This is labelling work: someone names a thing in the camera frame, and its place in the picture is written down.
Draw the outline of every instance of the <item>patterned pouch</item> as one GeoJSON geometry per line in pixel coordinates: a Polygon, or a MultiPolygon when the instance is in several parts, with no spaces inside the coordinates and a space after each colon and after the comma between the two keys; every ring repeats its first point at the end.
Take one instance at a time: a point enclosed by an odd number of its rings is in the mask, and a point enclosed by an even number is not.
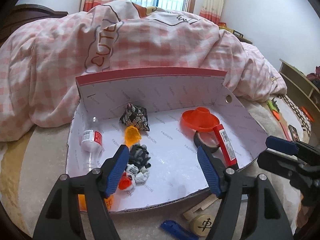
{"type": "Polygon", "coordinates": [[[120,117],[120,122],[126,126],[133,125],[141,131],[150,131],[147,110],[141,106],[128,104],[126,111],[120,117]]]}

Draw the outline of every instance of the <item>red funnel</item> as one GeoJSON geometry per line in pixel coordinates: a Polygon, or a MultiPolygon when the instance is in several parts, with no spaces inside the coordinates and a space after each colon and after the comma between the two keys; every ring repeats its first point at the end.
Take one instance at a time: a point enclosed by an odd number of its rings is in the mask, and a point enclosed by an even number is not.
{"type": "Polygon", "coordinates": [[[210,132],[220,121],[207,108],[198,107],[196,110],[185,111],[182,114],[182,123],[199,132],[210,132]]]}

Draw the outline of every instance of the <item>blanket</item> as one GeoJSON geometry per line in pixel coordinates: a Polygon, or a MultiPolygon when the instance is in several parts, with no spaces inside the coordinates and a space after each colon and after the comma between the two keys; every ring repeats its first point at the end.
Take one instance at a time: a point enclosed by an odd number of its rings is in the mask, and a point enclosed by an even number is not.
{"type": "Polygon", "coordinates": [[[286,93],[257,48],[214,23],[118,0],[25,24],[7,39],[0,48],[0,141],[19,139],[33,124],[70,122],[79,101],[76,76],[145,66],[225,70],[224,85],[247,100],[286,93]]]}

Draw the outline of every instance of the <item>plastic bottle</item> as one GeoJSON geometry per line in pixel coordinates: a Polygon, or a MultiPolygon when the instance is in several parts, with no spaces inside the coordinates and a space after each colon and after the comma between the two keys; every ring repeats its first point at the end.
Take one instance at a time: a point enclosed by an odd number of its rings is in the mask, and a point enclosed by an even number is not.
{"type": "Polygon", "coordinates": [[[102,150],[102,134],[98,119],[92,117],[89,119],[83,132],[81,148],[86,154],[84,162],[84,172],[88,173],[97,168],[97,157],[102,150]]]}

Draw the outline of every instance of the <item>dark wooden headboard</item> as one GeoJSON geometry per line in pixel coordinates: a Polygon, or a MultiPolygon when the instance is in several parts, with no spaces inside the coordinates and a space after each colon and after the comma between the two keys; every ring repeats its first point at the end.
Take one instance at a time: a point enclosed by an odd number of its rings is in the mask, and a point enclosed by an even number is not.
{"type": "Polygon", "coordinates": [[[68,15],[68,12],[53,11],[42,5],[16,5],[0,30],[0,47],[16,29],[26,23],[47,18],[62,18],[66,15],[68,15]]]}

